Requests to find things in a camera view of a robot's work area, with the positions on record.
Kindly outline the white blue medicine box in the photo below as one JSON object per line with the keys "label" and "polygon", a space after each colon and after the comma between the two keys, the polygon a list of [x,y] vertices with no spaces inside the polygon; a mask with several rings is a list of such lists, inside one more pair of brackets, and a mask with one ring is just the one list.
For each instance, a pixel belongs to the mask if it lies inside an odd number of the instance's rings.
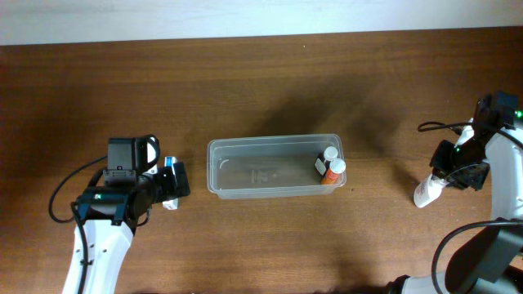
{"label": "white blue medicine box", "polygon": [[[164,158],[164,166],[170,167],[171,169],[174,169],[173,166],[177,162],[178,162],[178,160],[174,156],[166,156]],[[163,208],[168,209],[168,210],[176,210],[178,208],[178,202],[179,202],[178,199],[171,199],[171,200],[163,201]]]}

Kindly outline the white spray bottle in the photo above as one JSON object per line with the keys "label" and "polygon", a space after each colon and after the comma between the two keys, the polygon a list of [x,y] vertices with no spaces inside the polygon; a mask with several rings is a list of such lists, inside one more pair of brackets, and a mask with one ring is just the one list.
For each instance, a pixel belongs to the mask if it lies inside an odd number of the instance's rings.
{"label": "white spray bottle", "polygon": [[434,175],[429,175],[422,181],[413,193],[413,202],[418,208],[423,208],[440,197],[448,181]]}

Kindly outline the orange tube white cap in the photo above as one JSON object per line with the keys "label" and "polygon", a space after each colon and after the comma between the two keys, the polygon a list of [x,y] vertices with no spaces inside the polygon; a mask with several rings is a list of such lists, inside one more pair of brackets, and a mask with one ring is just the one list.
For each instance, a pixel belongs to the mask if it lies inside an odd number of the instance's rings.
{"label": "orange tube white cap", "polygon": [[346,170],[346,163],[343,159],[336,158],[329,164],[329,169],[325,172],[321,181],[322,185],[333,185],[339,176]]}

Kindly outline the dark bottle white cap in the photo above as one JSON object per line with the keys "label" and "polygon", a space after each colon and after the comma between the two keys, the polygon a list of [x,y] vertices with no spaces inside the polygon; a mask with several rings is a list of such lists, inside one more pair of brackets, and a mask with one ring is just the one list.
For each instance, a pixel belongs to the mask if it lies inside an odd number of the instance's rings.
{"label": "dark bottle white cap", "polygon": [[330,163],[337,159],[338,150],[333,146],[327,147],[324,151],[320,152],[315,160],[314,167],[316,171],[324,176],[326,171],[329,169]]}

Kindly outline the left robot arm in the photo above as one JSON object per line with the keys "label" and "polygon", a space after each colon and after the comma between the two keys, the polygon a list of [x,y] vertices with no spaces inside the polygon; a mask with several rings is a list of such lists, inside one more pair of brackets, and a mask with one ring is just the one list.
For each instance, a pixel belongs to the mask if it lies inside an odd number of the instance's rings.
{"label": "left robot arm", "polygon": [[179,198],[190,194],[184,164],[161,158],[154,135],[111,138],[105,159],[106,167],[70,205],[74,251],[65,293],[114,292],[136,229],[148,222],[152,207],[176,210]]}

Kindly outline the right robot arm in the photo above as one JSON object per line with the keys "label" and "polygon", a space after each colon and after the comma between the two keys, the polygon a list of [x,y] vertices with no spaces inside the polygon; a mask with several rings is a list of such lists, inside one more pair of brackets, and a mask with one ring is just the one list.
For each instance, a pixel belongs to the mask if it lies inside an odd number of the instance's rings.
{"label": "right robot arm", "polygon": [[445,188],[480,190],[491,180],[490,219],[463,225],[439,243],[425,277],[400,276],[385,293],[501,294],[522,291],[522,271],[512,261],[522,253],[522,110],[513,94],[497,91],[476,103],[466,122],[424,122],[418,131],[450,129],[434,152],[431,174],[413,194],[425,207]]}

